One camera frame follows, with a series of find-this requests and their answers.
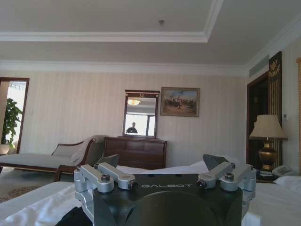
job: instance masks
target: ceiling light fixture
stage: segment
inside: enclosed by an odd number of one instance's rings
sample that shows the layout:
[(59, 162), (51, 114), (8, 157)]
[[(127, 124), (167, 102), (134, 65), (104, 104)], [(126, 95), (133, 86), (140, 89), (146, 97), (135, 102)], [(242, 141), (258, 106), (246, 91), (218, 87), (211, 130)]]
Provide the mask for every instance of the ceiling light fixture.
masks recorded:
[(160, 24), (161, 26), (163, 26), (163, 24), (165, 23), (164, 20), (159, 20), (158, 22), (159, 22), (159, 24)]
[(140, 100), (136, 100), (136, 99), (128, 99), (127, 100), (127, 104), (128, 105), (132, 105), (132, 106), (136, 106), (136, 105), (138, 105), (140, 103), (141, 103), (141, 101)]

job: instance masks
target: person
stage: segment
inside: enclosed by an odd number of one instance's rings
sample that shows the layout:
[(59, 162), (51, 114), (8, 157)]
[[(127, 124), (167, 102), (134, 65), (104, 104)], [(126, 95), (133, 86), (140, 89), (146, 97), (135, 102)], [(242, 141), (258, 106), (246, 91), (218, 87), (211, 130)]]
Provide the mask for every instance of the person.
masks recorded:
[(127, 133), (138, 133), (137, 130), (135, 129), (136, 123), (133, 122), (132, 127), (127, 129)]

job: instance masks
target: floor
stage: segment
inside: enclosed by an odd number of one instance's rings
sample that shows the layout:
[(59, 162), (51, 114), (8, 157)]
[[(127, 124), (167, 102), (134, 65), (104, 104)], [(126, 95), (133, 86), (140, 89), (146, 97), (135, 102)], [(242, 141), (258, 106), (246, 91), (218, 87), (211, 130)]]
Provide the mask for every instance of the floor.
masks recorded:
[[(53, 182), (54, 173), (23, 171), (4, 167), (0, 174), (0, 202)], [(73, 175), (62, 175), (61, 181), (73, 182)]]

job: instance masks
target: gold lamp base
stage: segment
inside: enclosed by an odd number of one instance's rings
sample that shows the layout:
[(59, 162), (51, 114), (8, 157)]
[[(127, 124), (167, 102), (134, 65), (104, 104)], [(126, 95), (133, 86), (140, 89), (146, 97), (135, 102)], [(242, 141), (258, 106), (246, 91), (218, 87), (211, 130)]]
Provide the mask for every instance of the gold lamp base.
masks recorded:
[(264, 141), (263, 149), (258, 152), (259, 158), (263, 163), (262, 169), (272, 171), (274, 169), (274, 162), (277, 158), (277, 152), (272, 149), (271, 141)]

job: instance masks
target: potted plant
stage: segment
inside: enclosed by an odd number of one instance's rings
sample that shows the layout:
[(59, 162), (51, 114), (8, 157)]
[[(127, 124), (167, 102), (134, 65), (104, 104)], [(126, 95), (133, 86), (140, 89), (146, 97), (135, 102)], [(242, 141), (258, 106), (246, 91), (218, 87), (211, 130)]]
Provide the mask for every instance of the potted plant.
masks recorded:
[[(3, 131), (0, 145), (0, 154), (6, 154), (9, 148), (15, 148), (13, 145), (14, 136), (16, 135), (15, 128), (17, 127), (17, 121), (20, 121), (19, 114), (22, 114), (22, 111), (16, 106), (17, 102), (11, 98), (7, 99)], [(6, 135), (10, 135), (9, 140), (6, 140)]]

